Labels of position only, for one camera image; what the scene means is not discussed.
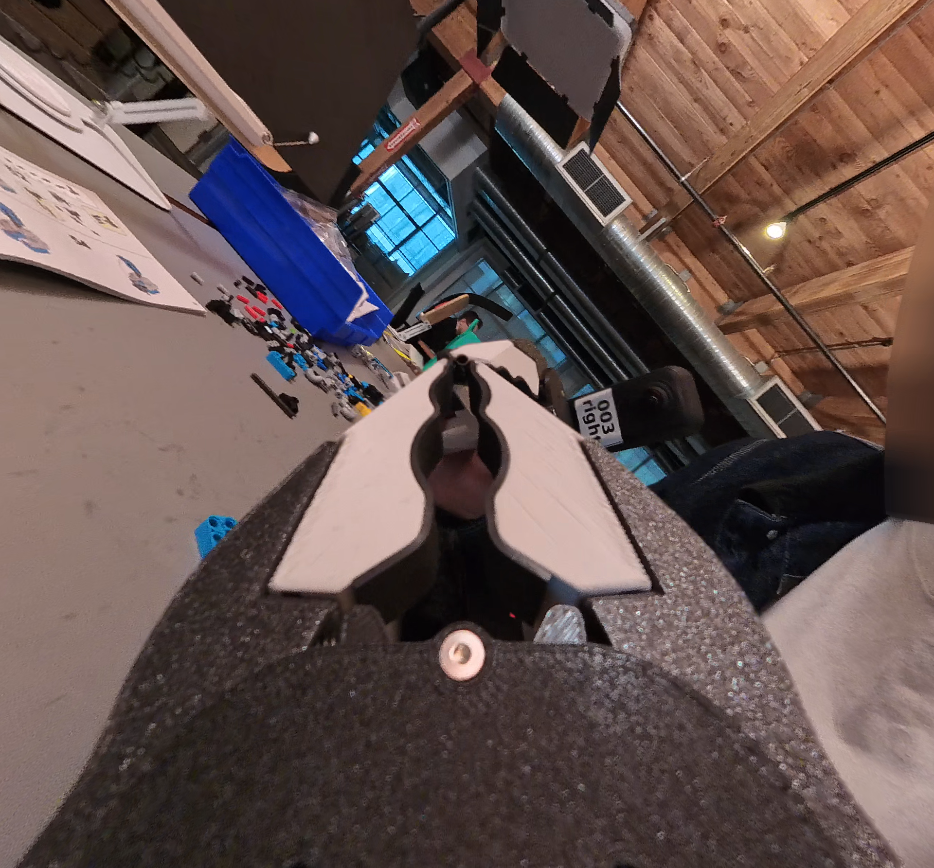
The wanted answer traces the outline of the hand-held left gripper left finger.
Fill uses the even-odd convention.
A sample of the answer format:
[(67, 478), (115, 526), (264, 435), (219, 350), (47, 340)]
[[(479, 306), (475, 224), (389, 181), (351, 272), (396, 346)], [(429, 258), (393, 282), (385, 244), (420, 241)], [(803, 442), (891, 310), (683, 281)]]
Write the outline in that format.
[(448, 364), (344, 432), (268, 583), (271, 594), (367, 605), (399, 620), (439, 562), (430, 477), (441, 462)]

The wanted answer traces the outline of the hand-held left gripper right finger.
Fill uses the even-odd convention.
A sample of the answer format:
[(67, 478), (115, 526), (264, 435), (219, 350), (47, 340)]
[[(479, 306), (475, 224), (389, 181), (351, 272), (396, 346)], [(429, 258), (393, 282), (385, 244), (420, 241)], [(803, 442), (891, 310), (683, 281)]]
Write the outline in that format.
[(650, 594), (653, 576), (584, 439), (507, 375), (467, 361), (467, 503), (485, 528), (467, 599), (470, 621), (520, 641), (556, 605)]

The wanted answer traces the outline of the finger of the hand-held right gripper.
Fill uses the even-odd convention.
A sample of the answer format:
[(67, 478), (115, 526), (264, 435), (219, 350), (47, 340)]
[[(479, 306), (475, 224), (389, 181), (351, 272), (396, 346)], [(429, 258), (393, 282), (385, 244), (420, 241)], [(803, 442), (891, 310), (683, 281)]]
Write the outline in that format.
[(537, 391), (541, 376), (536, 361), (509, 340), (470, 342), (467, 357), (499, 372), (519, 388)]
[(474, 454), (480, 441), (480, 422), (468, 408), (460, 408), (445, 419), (442, 428), (443, 454)]

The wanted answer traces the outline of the grey desk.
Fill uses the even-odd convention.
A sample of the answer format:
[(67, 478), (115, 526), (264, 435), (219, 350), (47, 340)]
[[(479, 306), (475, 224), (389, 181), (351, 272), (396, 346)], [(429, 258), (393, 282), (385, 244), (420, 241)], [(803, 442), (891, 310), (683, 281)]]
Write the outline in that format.
[[(114, 300), (2, 263), (1, 861), (80, 774), (146, 639), (198, 563), (347, 422), (214, 314)], [(299, 399), (287, 418), (251, 381)]]

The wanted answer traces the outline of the person's right hand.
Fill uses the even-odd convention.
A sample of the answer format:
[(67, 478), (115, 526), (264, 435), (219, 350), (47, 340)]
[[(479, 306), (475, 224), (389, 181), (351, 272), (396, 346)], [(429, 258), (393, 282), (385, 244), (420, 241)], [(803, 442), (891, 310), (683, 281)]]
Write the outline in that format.
[(436, 507), (467, 521), (484, 516), (493, 483), (494, 476), (475, 451), (445, 455), (429, 477)]

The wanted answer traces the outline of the white vent grille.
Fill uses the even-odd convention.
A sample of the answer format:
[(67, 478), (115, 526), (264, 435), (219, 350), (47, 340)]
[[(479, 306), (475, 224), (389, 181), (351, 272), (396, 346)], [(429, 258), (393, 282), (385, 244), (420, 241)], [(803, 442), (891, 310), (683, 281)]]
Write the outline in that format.
[(579, 140), (564, 154), (557, 171), (602, 228), (633, 204), (624, 186), (591, 152), (585, 140)]
[(778, 377), (767, 380), (748, 403), (778, 438), (797, 438), (823, 430), (799, 397)]

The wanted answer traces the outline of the pile of small brick pieces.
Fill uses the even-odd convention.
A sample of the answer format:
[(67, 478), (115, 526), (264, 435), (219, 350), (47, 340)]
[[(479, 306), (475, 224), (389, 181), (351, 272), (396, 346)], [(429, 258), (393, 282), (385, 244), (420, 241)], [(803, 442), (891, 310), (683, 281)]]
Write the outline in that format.
[(356, 375), (337, 351), (327, 351), (316, 343), (265, 285), (242, 276), (231, 287), (218, 285), (216, 290), (216, 298), (205, 304), (207, 312), (257, 338), (263, 344), (266, 362), (269, 352), (282, 353), (297, 377), (287, 382), (267, 362), (274, 373), (286, 384), (302, 379), (317, 388), (326, 397), (334, 419), (355, 424), (403, 387), (401, 373), (391, 372), (360, 345), (351, 346), (349, 354), (366, 368), (371, 379)]

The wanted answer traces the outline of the large paned window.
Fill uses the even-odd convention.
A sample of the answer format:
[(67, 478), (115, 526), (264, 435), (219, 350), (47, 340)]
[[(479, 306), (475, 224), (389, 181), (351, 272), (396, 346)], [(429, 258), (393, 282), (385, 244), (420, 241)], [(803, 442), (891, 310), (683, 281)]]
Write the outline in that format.
[(408, 277), (423, 270), (458, 237), (449, 181), (419, 151), (379, 174), (350, 217), (376, 257)]

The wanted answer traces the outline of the black ceiling pipe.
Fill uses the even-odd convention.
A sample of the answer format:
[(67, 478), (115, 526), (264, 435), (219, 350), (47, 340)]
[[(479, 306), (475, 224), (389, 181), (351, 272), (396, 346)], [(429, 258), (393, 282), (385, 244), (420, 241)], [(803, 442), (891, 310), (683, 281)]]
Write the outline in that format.
[(876, 420), (883, 426), (886, 426), (886, 416), (881, 408), (871, 399), (870, 395), (864, 390), (864, 388), (858, 384), (856, 379), (850, 375), (844, 364), (835, 355), (834, 351), (825, 344), (821, 337), (818, 336), (813, 327), (806, 321), (806, 319), (799, 313), (799, 311), (795, 309), (784, 293), (771, 281), (764, 268), (758, 264), (746, 245), (726, 225), (726, 217), (717, 214), (712, 206), (708, 203), (706, 198), (703, 197), (689, 182), (686, 175), (680, 174), (677, 166), (674, 164), (671, 158), (665, 153), (665, 151), (653, 139), (650, 133), (635, 118), (635, 116), (623, 104), (623, 102), (617, 100), (614, 104), (614, 108), (634, 130), (640, 140), (650, 149), (656, 160), (660, 162), (660, 165), (665, 169), (667, 174), (669, 174), (675, 181), (680, 191), (687, 194), (689, 203), (696, 205), (696, 207), (701, 210), (701, 212), (710, 221), (712, 227), (718, 231), (719, 236), (725, 242), (730, 244), (732, 250), (741, 257), (745, 266), (753, 272), (755, 278), (764, 284), (768, 293), (773, 298), (775, 298), (781, 310), (791, 318), (793, 323), (797, 325), (802, 334), (807, 337), (811, 343), (811, 346), (815, 348), (821, 354), (823, 359), (830, 364), (834, 371), (844, 379), (844, 381), (858, 396), (860, 401), (869, 409)]

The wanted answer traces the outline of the clear plastic bag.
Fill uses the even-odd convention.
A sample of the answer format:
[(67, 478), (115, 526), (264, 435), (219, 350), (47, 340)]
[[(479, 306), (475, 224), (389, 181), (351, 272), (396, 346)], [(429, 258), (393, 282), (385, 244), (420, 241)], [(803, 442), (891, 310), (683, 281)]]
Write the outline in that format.
[(281, 192), (289, 205), (304, 218), (356, 283), (364, 287), (363, 278), (357, 272), (348, 243), (337, 226), (336, 210), (284, 186), (281, 187)]

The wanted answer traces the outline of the blue storage bin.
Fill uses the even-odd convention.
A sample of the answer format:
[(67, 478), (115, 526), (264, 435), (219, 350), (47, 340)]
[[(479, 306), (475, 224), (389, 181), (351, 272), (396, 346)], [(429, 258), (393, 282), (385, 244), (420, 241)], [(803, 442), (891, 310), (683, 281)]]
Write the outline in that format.
[(390, 310), (334, 255), (288, 194), (231, 139), (190, 196), (305, 330), (338, 345), (376, 343)]

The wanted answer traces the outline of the white shirt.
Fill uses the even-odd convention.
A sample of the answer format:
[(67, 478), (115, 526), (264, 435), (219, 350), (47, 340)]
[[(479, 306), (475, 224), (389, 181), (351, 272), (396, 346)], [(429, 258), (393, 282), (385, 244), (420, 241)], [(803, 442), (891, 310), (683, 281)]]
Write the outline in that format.
[(932, 866), (932, 525), (878, 524), (763, 621), (847, 790), (904, 866)]

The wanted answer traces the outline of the grey light panel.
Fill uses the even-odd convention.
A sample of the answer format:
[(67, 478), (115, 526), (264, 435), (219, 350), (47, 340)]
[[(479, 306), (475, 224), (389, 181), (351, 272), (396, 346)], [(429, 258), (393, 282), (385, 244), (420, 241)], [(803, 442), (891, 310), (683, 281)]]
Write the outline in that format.
[(476, 0), (477, 54), (503, 33), (590, 123), (590, 150), (619, 98), (633, 28), (633, 15), (618, 0)]

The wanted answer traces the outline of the open instruction booklet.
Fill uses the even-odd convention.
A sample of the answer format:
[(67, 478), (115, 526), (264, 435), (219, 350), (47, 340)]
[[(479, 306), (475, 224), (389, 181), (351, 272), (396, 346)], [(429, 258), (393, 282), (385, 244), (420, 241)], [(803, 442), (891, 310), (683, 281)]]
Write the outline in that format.
[(1, 257), (116, 298), (206, 314), (93, 192), (1, 150)]

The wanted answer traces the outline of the silver ventilation duct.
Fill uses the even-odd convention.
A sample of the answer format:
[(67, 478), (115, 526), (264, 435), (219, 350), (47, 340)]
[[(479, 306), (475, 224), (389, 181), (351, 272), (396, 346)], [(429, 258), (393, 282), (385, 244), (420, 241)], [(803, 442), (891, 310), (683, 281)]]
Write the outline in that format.
[(748, 403), (767, 380), (776, 376), (765, 377), (755, 370), (624, 214), (607, 227), (600, 227), (557, 171), (565, 152), (511, 95), (505, 95), (498, 105), (494, 126), (738, 423), (753, 437), (778, 438)]

